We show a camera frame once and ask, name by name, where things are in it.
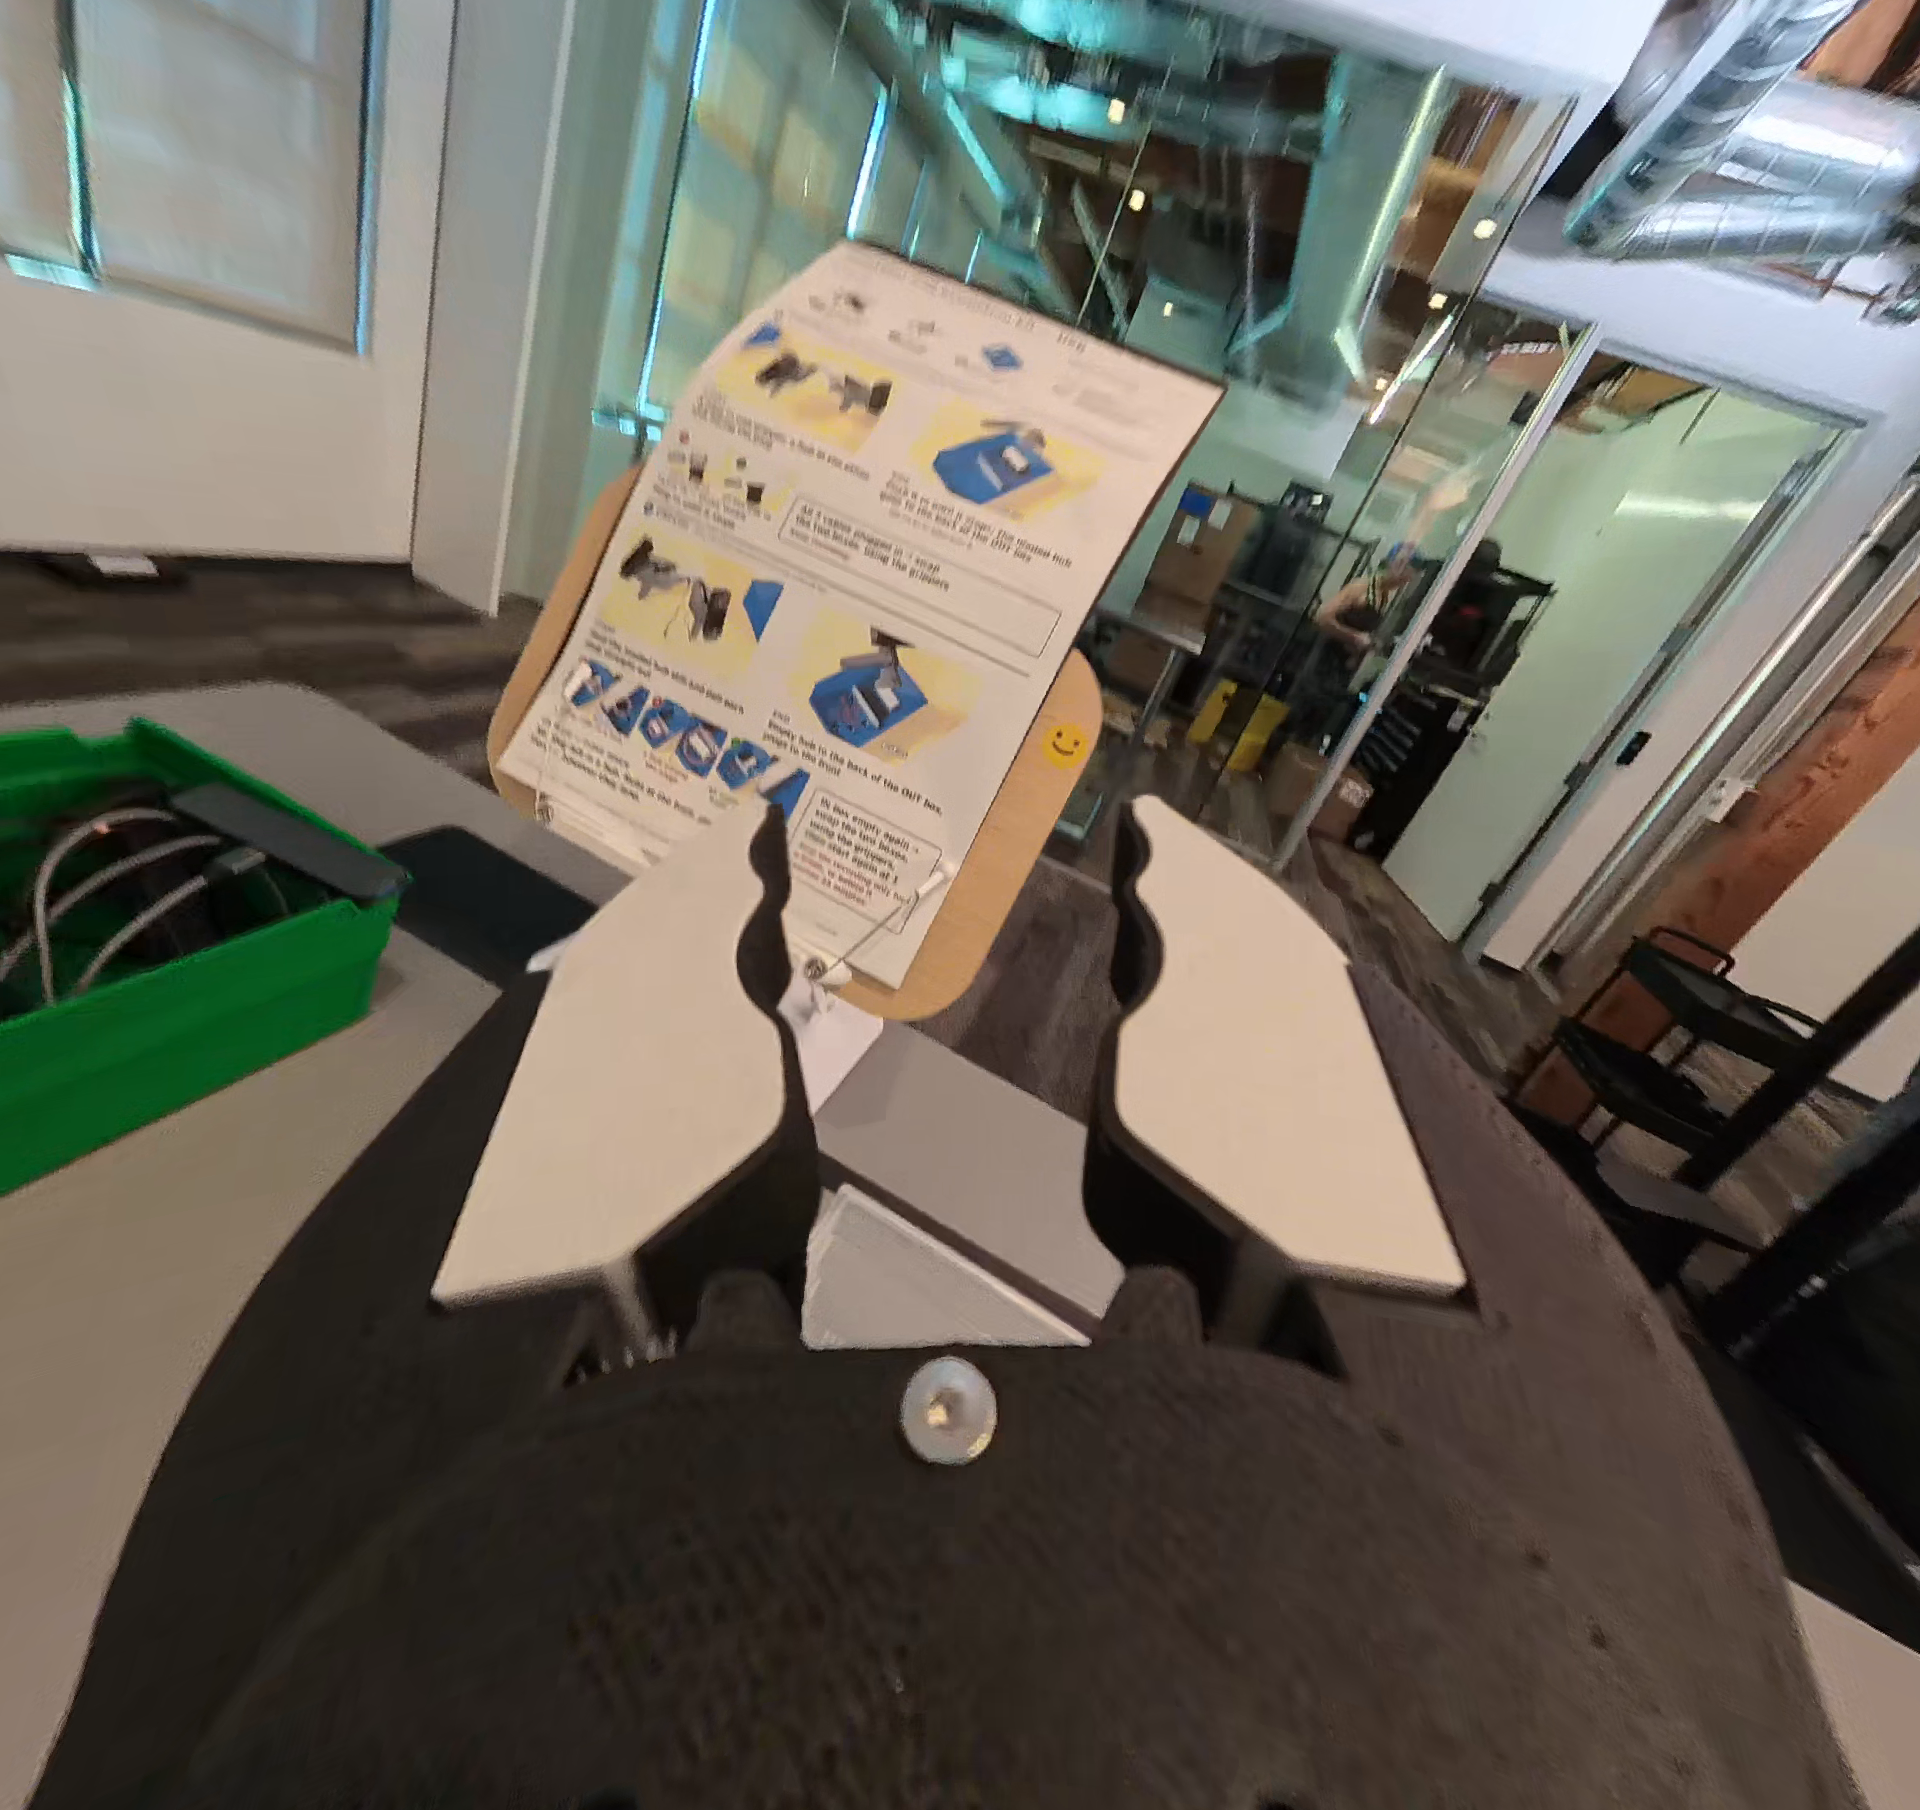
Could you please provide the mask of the yellow step stool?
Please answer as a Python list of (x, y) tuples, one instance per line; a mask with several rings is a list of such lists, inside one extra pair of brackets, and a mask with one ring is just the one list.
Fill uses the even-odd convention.
[(1242, 685), (1223, 677), (1189, 724), (1189, 743), (1223, 773), (1254, 773), (1288, 715), (1288, 697), (1262, 694), (1247, 708)]

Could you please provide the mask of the stacked cardboard boxes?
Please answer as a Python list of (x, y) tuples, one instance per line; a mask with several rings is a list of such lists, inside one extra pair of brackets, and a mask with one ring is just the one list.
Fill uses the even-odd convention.
[(1234, 489), (1189, 486), (1153, 551), (1131, 616), (1145, 630), (1128, 637), (1128, 656), (1112, 653), (1114, 685), (1145, 694), (1173, 656), (1166, 633), (1185, 640), (1185, 656), (1203, 656), (1226, 613), (1223, 592), (1268, 530), (1271, 507)]

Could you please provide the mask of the black tool cabinet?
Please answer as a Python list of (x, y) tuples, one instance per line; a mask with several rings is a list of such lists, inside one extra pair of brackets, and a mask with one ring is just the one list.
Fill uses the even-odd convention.
[(1368, 793), (1350, 848), (1375, 864), (1392, 855), (1474, 739), (1552, 593), (1549, 581), (1508, 568), (1500, 547), (1472, 557), (1357, 743), (1353, 769)]

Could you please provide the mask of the instruction poster on board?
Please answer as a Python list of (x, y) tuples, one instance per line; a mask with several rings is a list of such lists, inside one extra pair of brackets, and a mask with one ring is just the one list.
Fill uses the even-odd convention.
[[(489, 721), (486, 752), (493, 787), (510, 808), (534, 824), (545, 824), (541, 808), (544, 797), (530, 780), (506, 769), (506, 746), (512, 743), (520, 719), (534, 708), (545, 673), (567, 644), (594, 568), (619, 527), (636, 475), (636, 468), (625, 469), (591, 502), (562, 561), (561, 581), (548, 589), (541, 616)], [(1049, 766), (1042, 752), (1042, 739), (1053, 721), (1069, 721), (1084, 724), (1094, 743), (1101, 719), (1103, 701), (1094, 670), (1084, 653), (1071, 650), (1022, 742), (1016, 766), (996, 793), (974, 848), (947, 886), (943, 910), (937, 910), (905, 982), (900, 987), (885, 987), (862, 971), (851, 971), (849, 982), (830, 985), (842, 1002), (885, 1021), (919, 1025), (947, 1011), (971, 991), (1016, 909), (1026, 876), (1042, 861), (1054, 824), (1064, 818), (1071, 790), (1091, 762), (1088, 752), (1080, 769)]]

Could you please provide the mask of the silver ventilation duct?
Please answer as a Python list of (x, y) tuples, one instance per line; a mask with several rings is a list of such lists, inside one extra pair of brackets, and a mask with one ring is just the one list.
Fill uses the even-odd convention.
[(1863, 0), (1702, 0), (1652, 32), (1565, 241), (1610, 264), (1848, 264), (1917, 248), (1917, 104), (1805, 77)]

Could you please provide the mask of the clear plastic bin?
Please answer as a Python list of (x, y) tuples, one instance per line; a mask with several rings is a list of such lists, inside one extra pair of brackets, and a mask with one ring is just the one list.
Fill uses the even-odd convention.
[(1084, 1347), (1088, 1334), (856, 1189), (810, 1231), (810, 1349)]

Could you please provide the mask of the grey usb hub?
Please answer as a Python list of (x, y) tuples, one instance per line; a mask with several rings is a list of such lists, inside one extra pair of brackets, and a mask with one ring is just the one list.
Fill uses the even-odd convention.
[(411, 886), (411, 873), (390, 858), (338, 834), (323, 820), (290, 808), (273, 796), (261, 797), (233, 783), (200, 783), (175, 793), (171, 806), (185, 820), (258, 852), (270, 864), (285, 866), (357, 905), (394, 903)]

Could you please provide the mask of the illustrated instruction poster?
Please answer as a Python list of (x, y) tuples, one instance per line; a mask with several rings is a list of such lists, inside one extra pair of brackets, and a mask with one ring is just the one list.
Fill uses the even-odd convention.
[(900, 987), (1217, 377), (842, 241), (692, 371), (504, 749), (649, 866), (786, 815), (806, 960)]

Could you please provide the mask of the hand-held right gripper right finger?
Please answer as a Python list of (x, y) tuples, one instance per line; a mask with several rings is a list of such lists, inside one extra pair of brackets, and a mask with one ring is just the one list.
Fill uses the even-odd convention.
[(1299, 1278), (1459, 1305), (1472, 1275), (1346, 951), (1283, 886), (1145, 796), (1118, 820), (1114, 1018), (1084, 1202), (1122, 1265), (1179, 1265), (1204, 1313)]

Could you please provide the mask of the green plastic bin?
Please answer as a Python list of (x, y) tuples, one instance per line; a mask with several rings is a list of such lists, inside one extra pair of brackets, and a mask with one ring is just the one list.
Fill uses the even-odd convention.
[(357, 905), (185, 820), (200, 783), (323, 820), (151, 719), (3, 736), (3, 1193), (370, 1006), (403, 897)]

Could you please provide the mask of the black utility cart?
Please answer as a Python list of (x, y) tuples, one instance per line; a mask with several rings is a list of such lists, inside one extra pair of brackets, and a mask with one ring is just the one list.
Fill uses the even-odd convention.
[[(1686, 1153), (1675, 1176), (1682, 1189), (1708, 1193), (1725, 1168), (1696, 1168), (1696, 1161), (1734, 1118), (1689, 1074), (1695, 1052), (1718, 1050), (1773, 1078), (1801, 1060), (1816, 1033), (1819, 1018), (1742, 987), (1727, 951), (1682, 929), (1655, 929), (1558, 1015), (1505, 1105), (1555, 1145), (1597, 1151), (1597, 1139), (1580, 1135), (1585, 1121), (1600, 1121), (1600, 1139), (1643, 1132)], [(1572, 1078), (1586, 1097), (1580, 1121), (1545, 1108), (1541, 1078)]]

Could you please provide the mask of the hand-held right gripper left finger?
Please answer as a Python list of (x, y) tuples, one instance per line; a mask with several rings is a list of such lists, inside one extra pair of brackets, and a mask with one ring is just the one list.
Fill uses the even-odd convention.
[(697, 1313), (725, 1272), (804, 1305), (824, 1202), (791, 982), (786, 815), (758, 796), (630, 876), (538, 975), (431, 1295), (445, 1310), (615, 1282)]

